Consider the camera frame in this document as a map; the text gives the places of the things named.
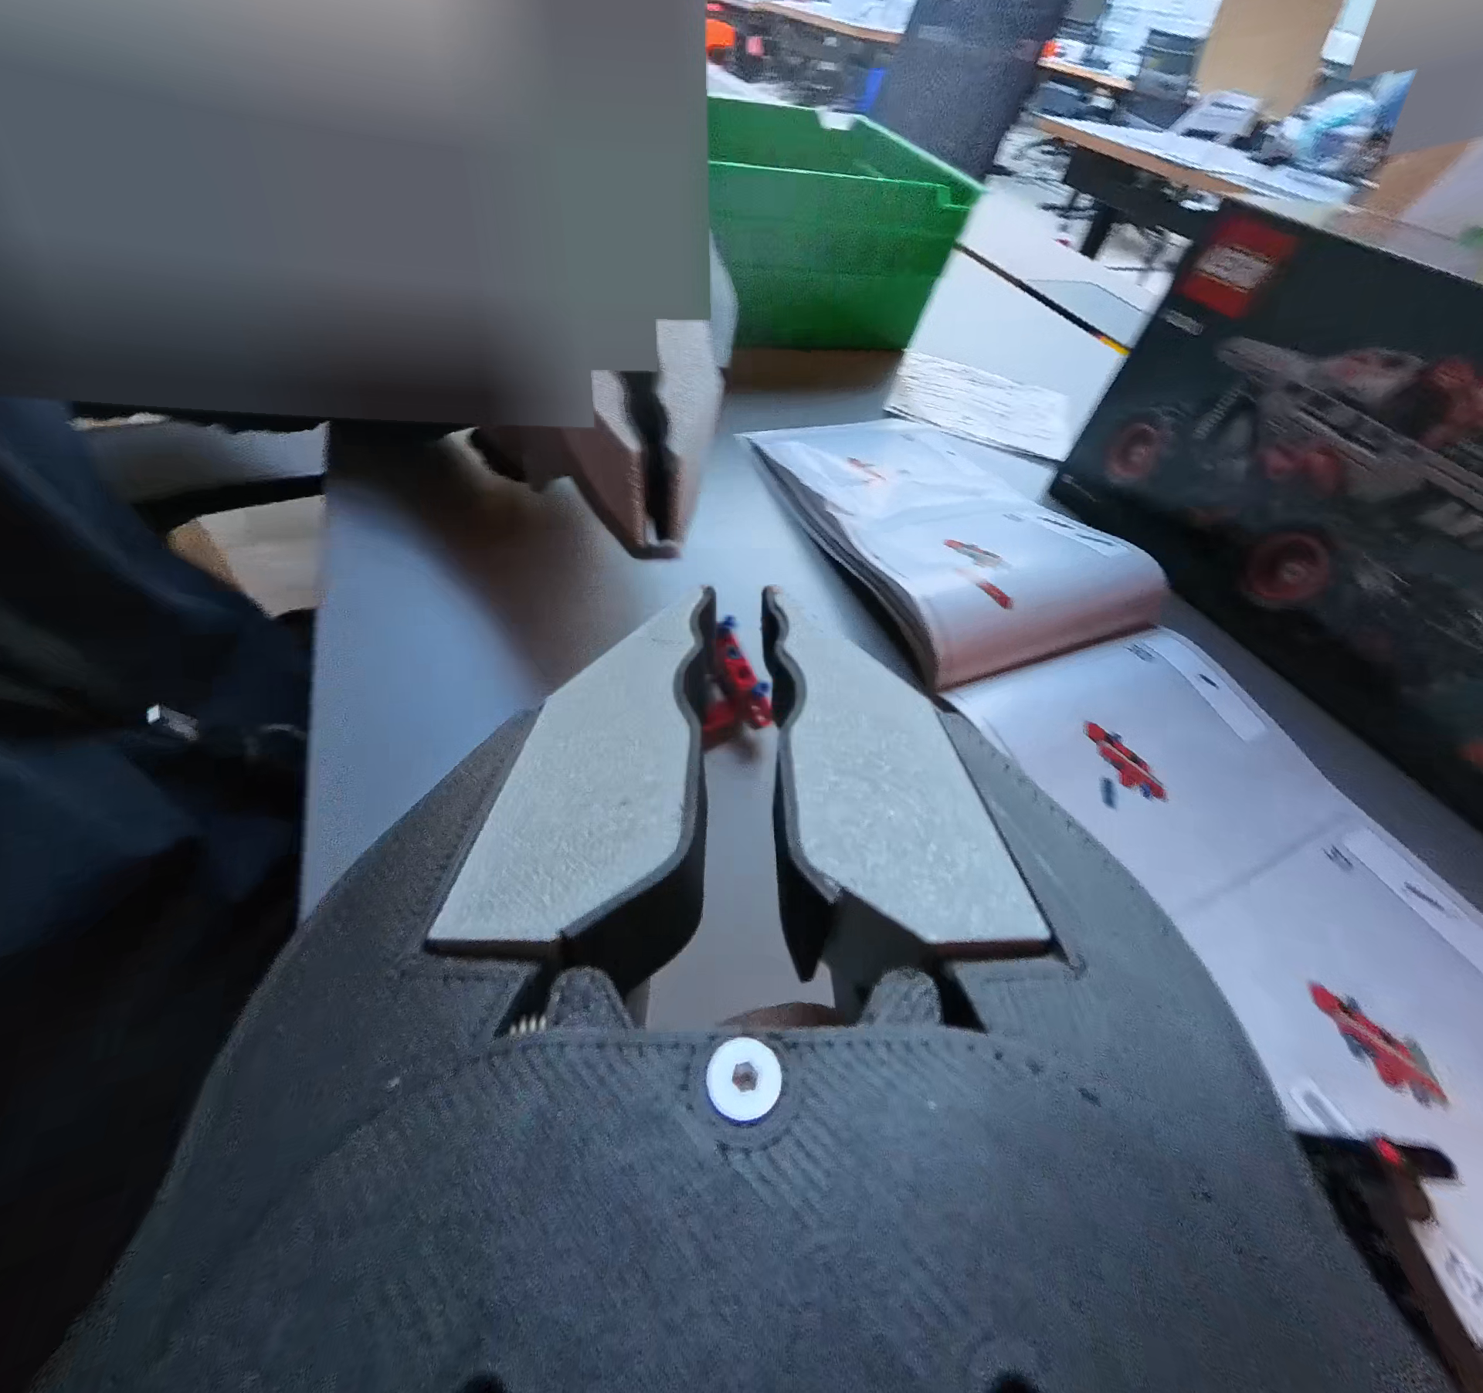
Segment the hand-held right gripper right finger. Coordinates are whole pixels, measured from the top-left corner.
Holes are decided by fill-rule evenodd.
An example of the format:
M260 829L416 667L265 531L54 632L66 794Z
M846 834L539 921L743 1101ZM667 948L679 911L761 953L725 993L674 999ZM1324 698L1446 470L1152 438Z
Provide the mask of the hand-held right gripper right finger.
M1054 938L937 704L783 587L761 606L777 900L794 972L1041 958Z

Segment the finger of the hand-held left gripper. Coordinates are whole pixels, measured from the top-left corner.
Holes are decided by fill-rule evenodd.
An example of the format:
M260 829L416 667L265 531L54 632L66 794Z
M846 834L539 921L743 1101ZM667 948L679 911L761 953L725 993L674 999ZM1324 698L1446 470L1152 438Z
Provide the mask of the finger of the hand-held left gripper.
M629 412L627 383L618 372L594 370L590 398L592 419L560 428L566 475L624 552L653 557L647 444Z
M717 431L728 337L708 321L658 321L658 544L679 550L690 529Z

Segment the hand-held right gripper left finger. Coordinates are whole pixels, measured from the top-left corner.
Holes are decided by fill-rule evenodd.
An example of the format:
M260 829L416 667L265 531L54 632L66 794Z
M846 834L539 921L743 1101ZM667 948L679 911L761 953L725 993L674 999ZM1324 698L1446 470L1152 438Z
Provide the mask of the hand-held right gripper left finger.
M427 932L454 958L602 971L642 990L693 938L708 794L695 587L546 698Z

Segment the red lego assembly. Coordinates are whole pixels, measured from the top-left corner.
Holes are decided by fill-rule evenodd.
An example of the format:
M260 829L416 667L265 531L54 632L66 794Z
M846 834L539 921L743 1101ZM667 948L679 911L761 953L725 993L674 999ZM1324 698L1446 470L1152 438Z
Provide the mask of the red lego assembly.
M738 638L737 619L714 626L701 706L701 746L714 749L773 722L769 682L759 679Z

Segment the black lego set box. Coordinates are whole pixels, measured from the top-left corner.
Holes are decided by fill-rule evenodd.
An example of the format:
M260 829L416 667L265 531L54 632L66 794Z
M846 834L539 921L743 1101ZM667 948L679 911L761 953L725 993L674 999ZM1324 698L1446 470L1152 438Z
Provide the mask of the black lego set box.
M1049 492L1480 826L1480 248L1223 200Z

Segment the open instruction booklet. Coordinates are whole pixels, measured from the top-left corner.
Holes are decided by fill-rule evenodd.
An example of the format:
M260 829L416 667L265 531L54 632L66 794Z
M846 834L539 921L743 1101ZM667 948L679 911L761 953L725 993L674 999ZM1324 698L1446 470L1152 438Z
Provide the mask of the open instruction booklet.
M1144 550L929 427L746 443L928 688L1176 921L1301 1123L1480 1144L1480 918L1160 624Z

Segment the green plastic bin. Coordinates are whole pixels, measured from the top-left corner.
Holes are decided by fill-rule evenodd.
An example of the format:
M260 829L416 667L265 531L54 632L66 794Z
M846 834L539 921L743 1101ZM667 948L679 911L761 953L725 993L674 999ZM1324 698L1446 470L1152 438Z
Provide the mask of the green plastic bin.
M867 117L708 96L738 348L908 346L984 187Z

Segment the printed paper sheet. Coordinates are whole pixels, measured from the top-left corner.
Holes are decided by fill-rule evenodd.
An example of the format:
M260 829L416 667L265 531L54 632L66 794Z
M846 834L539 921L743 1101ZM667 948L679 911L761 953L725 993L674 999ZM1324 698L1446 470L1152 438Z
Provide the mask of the printed paper sheet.
M902 354L883 409L1043 462L1062 462L1077 436L1062 393L916 350Z

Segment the black office chair base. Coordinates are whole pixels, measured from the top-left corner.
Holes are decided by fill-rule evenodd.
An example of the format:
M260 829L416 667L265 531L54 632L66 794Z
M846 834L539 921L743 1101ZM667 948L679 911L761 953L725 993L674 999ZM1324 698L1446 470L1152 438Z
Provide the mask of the black office chair base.
M322 422L96 404L69 412L99 475L160 536L196 518L324 491Z

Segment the person's dark clothing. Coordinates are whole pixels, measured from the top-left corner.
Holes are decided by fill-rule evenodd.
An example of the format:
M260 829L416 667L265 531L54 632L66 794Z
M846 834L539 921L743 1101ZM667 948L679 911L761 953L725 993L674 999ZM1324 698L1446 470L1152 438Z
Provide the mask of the person's dark clothing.
M147 1211L286 943L303 637L1 407L1 1377L26 1389Z

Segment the wooden desk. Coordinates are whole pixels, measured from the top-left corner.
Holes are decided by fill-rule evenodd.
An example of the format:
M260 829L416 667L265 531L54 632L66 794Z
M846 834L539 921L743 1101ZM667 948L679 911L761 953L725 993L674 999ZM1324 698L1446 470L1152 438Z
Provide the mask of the wooden desk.
M1069 151L1066 184L1090 200L1080 253L1094 258L1114 228L1199 237L1208 221L1191 197L1274 207L1282 216L1324 223L1354 213L1358 191L1287 165L1268 167L1213 141L1110 123L1038 115L1038 131Z

